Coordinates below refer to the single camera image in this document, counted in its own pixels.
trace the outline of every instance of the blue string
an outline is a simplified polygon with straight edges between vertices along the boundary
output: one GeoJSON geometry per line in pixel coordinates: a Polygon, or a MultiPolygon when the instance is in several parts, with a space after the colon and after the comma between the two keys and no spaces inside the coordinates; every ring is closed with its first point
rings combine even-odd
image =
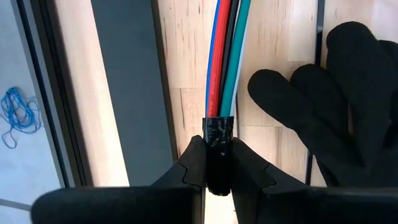
{"type": "Polygon", "coordinates": [[[205,116],[207,117],[207,106],[208,106],[208,99],[209,99],[209,86],[210,86],[210,76],[211,76],[211,64],[213,61],[213,46],[214,46],[214,39],[216,37],[216,27],[217,27],[217,20],[218,20],[218,8],[220,8],[220,0],[217,1],[216,7],[216,14],[214,15],[214,22],[213,22],[213,31],[211,33],[211,44],[210,44],[210,53],[209,53],[209,62],[207,65],[207,79],[206,79],[206,103],[205,103],[205,116]]]}
{"type": "Polygon", "coordinates": [[[8,89],[6,95],[1,98],[1,108],[3,112],[1,117],[10,124],[10,130],[5,132],[1,136],[1,139],[9,149],[15,149],[17,147],[17,141],[12,135],[12,130],[25,134],[34,134],[42,127],[42,122],[40,121],[40,110],[35,101],[35,97],[25,100],[27,103],[25,103],[24,98],[21,96],[17,87],[8,89]],[[8,144],[6,141],[6,136],[8,134],[14,141],[13,145],[8,144]]]}

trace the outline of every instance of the wire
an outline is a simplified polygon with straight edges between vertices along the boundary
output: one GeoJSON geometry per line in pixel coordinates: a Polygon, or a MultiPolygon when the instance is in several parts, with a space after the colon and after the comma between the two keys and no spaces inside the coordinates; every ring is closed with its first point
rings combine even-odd
{"type": "Polygon", "coordinates": [[[228,21],[230,0],[221,0],[218,13],[216,37],[213,49],[213,61],[211,63],[211,78],[208,97],[208,116],[218,116],[218,98],[220,94],[221,66],[226,38],[226,26],[228,21]]]}
{"type": "Polygon", "coordinates": [[[223,57],[223,68],[221,69],[218,108],[221,108],[221,102],[223,99],[225,78],[226,78],[226,73],[228,71],[229,56],[231,55],[232,39],[234,37],[235,22],[236,22],[236,16],[238,15],[239,2],[240,2],[240,0],[232,0],[231,6],[229,8],[228,29],[227,29],[227,33],[226,33],[226,43],[225,43],[224,57],[223,57]]]}
{"type": "Polygon", "coordinates": [[[243,35],[243,44],[242,44],[242,48],[241,48],[241,56],[239,57],[238,75],[236,76],[236,79],[235,79],[234,93],[232,95],[231,112],[229,113],[230,116],[234,116],[234,107],[235,107],[235,102],[236,102],[236,92],[238,91],[238,83],[239,83],[239,78],[241,76],[241,69],[242,69],[242,62],[243,62],[243,55],[244,55],[244,47],[245,47],[244,43],[246,43],[247,34],[248,34],[248,25],[246,24],[246,28],[244,29],[244,35],[243,35]]]}
{"type": "Polygon", "coordinates": [[[248,21],[251,0],[242,0],[239,9],[239,16],[236,22],[235,35],[232,43],[231,58],[229,60],[228,72],[221,103],[220,116],[229,116],[231,112],[231,102],[235,88],[236,75],[238,74],[239,59],[244,39],[244,31],[248,21]]]}
{"type": "Polygon", "coordinates": [[[205,116],[207,116],[207,107],[208,107],[208,99],[209,99],[209,85],[210,85],[210,76],[211,76],[211,61],[213,60],[213,47],[214,47],[214,39],[216,37],[216,27],[217,27],[218,9],[220,8],[220,1],[221,0],[217,1],[216,13],[214,15],[213,31],[211,33],[211,44],[210,44],[209,62],[207,65],[207,78],[206,78],[205,116]]]}
{"type": "Polygon", "coordinates": [[[34,100],[27,100],[28,101],[25,104],[17,87],[8,89],[6,95],[1,98],[1,108],[4,113],[1,117],[10,124],[10,130],[5,132],[1,136],[1,139],[9,149],[15,149],[17,147],[17,141],[12,135],[12,130],[15,129],[16,131],[25,134],[34,134],[42,127],[39,106],[34,100]],[[35,105],[36,109],[32,108],[30,106],[31,104],[35,105]],[[7,143],[7,134],[9,134],[11,139],[14,141],[13,145],[7,143]]]}

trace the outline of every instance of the hand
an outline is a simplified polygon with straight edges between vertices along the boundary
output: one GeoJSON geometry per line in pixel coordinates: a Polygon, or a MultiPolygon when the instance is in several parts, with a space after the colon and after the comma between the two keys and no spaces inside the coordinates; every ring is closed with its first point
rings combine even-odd
{"type": "Polygon", "coordinates": [[[398,44],[377,41],[357,22],[334,28],[326,44],[327,70],[304,65],[290,82],[260,70],[249,94],[298,134],[329,186],[397,187],[398,44]]]}

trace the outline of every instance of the tangled blue cord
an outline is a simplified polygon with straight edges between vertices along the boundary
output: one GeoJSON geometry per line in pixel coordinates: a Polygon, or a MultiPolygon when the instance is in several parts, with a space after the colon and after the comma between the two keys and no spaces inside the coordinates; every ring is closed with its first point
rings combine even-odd
{"type": "Polygon", "coordinates": [[[8,89],[6,95],[1,98],[1,108],[3,112],[1,117],[10,124],[10,130],[5,132],[1,136],[1,139],[9,149],[15,149],[17,147],[17,141],[12,135],[12,130],[15,129],[25,134],[34,134],[42,127],[40,110],[38,104],[35,102],[35,98],[29,98],[26,99],[26,101],[27,103],[25,103],[17,87],[8,89]],[[6,141],[6,136],[8,134],[14,141],[13,145],[8,144],[6,141]]]}

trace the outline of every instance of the wooden floor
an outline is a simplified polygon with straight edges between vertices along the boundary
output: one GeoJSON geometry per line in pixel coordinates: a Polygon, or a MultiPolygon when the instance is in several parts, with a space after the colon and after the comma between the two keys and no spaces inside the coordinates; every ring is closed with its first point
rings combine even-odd
{"type": "MultiPolygon", "coordinates": [[[[177,144],[182,153],[190,138],[201,134],[216,0],[158,1],[177,144]]],[[[378,38],[398,42],[397,0],[325,1],[323,37],[344,21],[359,21],[378,38]]],[[[91,1],[55,2],[95,185],[128,185],[91,1]]],[[[301,181],[305,178],[305,146],[293,131],[254,104],[246,86],[256,70],[273,69],[288,78],[298,66],[314,61],[317,3],[252,0],[238,91],[239,137],[301,181]]],[[[312,184],[325,185],[317,166],[312,184]]],[[[206,200],[206,223],[237,223],[231,197],[207,194],[206,200]]]]}
{"type": "MultiPolygon", "coordinates": [[[[263,112],[247,84],[262,68],[292,72],[315,58],[317,0],[252,0],[238,90],[239,138],[280,169],[305,180],[307,149],[296,133],[263,112]]],[[[159,0],[177,144],[182,153],[201,134],[205,83],[216,0],[159,0]]],[[[398,1],[326,0],[324,35],[345,21],[369,26],[380,39],[398,41],[398,1]]],[[[326,48],[323,48],[323,62],[326,48]]],[[[316,161],[312,185],[325,186],[316,161]]],[[[237,223],[231,198],[208,194],[206,223],[237,223]]]]}

